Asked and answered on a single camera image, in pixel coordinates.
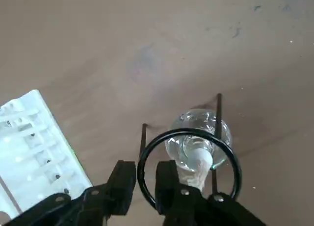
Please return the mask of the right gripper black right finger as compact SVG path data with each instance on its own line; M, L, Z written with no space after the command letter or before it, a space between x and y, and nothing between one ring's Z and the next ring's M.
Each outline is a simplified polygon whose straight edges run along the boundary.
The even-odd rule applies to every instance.
M229 195L205 199L200 190L179 181L174 161L161 161L156 170L156 211L164 226L264 226L265 223Z

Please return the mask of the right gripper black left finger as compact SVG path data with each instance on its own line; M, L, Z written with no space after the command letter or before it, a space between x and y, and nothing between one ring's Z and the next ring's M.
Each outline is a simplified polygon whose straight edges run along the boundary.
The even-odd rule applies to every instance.
M89 187L76 199L53 194L13 220L8 226L103 226L114 216L125 216L136 184L133 161L117 161L108 181Z

